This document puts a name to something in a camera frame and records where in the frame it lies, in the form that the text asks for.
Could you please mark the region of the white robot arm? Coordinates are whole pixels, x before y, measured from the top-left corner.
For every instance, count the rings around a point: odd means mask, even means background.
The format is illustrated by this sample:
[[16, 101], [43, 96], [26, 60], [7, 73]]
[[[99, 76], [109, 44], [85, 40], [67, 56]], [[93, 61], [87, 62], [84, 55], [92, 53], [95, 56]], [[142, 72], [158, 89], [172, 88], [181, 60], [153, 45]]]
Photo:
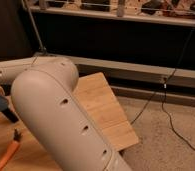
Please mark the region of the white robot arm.
[[77, 82], [64, 57], [0, 62], [15, 111], [63, 171], [132, 171], [73, 96]]

